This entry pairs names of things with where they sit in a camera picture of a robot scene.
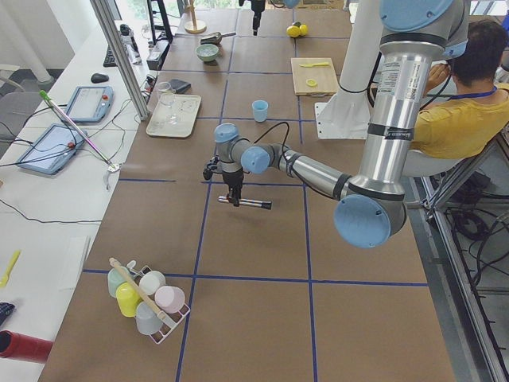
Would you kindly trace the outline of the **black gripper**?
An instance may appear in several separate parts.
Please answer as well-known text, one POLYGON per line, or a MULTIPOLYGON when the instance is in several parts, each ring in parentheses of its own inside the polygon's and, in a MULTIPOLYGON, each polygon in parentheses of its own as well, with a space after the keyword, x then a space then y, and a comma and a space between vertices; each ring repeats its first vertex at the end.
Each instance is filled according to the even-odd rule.
POLYGON ((222 176, 223 182, 228 186, 228 202, 239 207, 242 198, 243 167, 237 162, 224 162, 218 155, 214 155, 204 166, 204 180, 211 180, 213 174, 222 176))
POLYGON ((251 10, 253 11, 252 30, 253 35, 258 35, 258 29, 261 24, 262 13, 265 10, 265 0, 251 0, 251 10))

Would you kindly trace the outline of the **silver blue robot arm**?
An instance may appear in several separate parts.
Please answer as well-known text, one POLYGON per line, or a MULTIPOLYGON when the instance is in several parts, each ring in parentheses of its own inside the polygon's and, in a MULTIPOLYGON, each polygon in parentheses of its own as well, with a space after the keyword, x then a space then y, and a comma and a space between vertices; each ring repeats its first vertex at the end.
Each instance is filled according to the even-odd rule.
POLYGON ((245 173, 274 167, 337 201, 336 230, 358 248, 384 244, 406 222, 400 178, 414 136, 430 66, 466 47, 467 1, 362 1, 337 93, 316 113, 321 137, 355 128, 365 144, 359 172, 342 173, 284 142, 254 143, 232 123, 214 132, 216 153, 203 175, 219 174, 223 201, 243 205, 245 173))

